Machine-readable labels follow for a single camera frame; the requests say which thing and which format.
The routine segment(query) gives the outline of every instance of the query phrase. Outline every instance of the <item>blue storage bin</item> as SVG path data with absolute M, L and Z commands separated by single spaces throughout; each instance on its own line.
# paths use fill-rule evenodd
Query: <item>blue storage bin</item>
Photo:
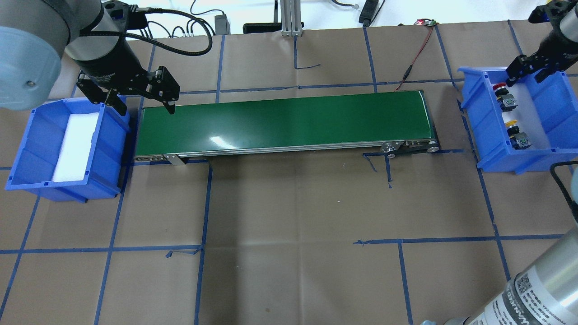
M 89 113 L 98 113 L 98 118 L 84 178 L 52 181 L 69 116 Z M 120 116 L 114 109 L 85 98 L 63 99 L 33 109 L 6 189 L 26 190 L 52 201 L 115 197 L 120 193 L 118 176 L 129 119 L 128 114 Z
M 468 114 L 478 168 L 486 172 L 547 171 L 550 165 L 578 156 L 578 102 L 568 77 L 557 72 L 536 83 L 533 75 L 509 88 L 518 100 L 513 112 L 528 118 L 522 127 L 533 145 L 512 148 L 492 85 L 507 79 L 506 68 L 460 67 L 465 75 L 462 107 Z

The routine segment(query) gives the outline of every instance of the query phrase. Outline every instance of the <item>green conveyor belt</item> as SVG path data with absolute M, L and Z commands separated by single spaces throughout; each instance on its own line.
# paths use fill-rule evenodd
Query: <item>green conveyor belt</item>
M 433 139 L 422 91 L 146 108 L 137 160 L 380 145 Z

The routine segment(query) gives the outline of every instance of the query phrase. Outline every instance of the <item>robotic arm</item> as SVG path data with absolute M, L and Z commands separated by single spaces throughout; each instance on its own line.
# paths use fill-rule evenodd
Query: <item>robotic arm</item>
M 95 104 L 105 103 L 125 115 L 127 107 L 118 95 L 141 95 L 161 102 L 173 114 L 179 84 L 165 67 L 150 73 L 143 69 L 125 37 L 186 56 L 200 56 L 212 48 L 208 23 L 176 10 L 100 0 L 2 0 L 0 6 L 0 107 L 14 110 L 46 101 L 66 52 L 81 68 L 78 89 Z M 196 20 L 209 37 L 207 48 L 182 51 L 127 33 L 146 27 L 147 13 Z
M 520 55 L 508 66 L 508 86 L 520 78 L 538 72 L 534 78 L 541 83 L 556 71 L 565 71 L 578 60 L 578 6 L 577 0 L 553 0 L 532 11 L 532 24 L 549 21 L 552 31 L 542 40 L 536 53 Z

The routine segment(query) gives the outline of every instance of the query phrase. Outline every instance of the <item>metal bracket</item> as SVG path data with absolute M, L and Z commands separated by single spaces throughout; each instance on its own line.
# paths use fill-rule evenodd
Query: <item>metal bracket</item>
M 301 36 L 301 0 L 280 0 L 281 35 Z
M 184 161 L 178 154 L 164 154 L 163 156 L 165 156 L 165 159 L 167 159 L 171 165 L 184 165 Z
M 381 146 L 381 151 L 390 159 L 402 154 L 434 153 L 438 150 L 439 144 L 435 139 L 387 141 Z

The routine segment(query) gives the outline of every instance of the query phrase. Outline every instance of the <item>electronic component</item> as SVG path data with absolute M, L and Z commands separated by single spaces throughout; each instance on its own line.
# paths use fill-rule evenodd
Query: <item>electronic component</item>
M 516 124 L 517 120 L 512 120 L 506 123 L 506 131 L 510 137 L 512 148 L 516 150 L 527 149 L 532 145 L 530 138 L 524 132 L 520 132 L 519 126 Z
M 508 91 L 505 82 L 495 84 L 492 89 L 498 98 L 498 103 L 500 103 L 502 112 L 511 112 L 514 108 L 518 107 L 516 98 L 510 93 L 510 91 Z
M 229 35 L 231 34 L 231 25 L 227 20 L 226 14 L 219 14 L 215 16 L 215 35 Z
M 369 27 L 375 17 L 375 10 L 377 9 L 378 0 L 365 0 L 363 9 L 361 9 L 359 22 L 363 27 Z

